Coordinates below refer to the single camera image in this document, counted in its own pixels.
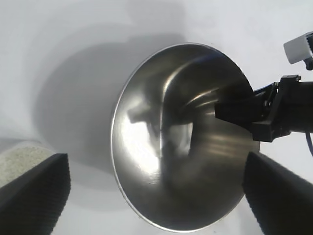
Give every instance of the white table surface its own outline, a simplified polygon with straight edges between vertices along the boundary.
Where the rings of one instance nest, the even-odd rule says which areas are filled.
[[[112,105],[133,69],[176,43],[213,46],[253,89],[301,74],[283,43],[313,31],[312,0],[0,0],[0,137],[69,153],[72,191],[54,235],[165,235],[124,202],[109,161]],[[313,182],[305,135],[261,152]],[[198,235],[261,235],[245,199]]]

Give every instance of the cable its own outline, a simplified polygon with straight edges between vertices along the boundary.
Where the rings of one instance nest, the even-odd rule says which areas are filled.
[[[311,135],[309,132],[306,132],[305,133],[305,136],[307,137],[307,142],[308,142],[308,147],[309,147],[309,150],[313,156],[313,144],[312,144],[312,139],[311,139]]]

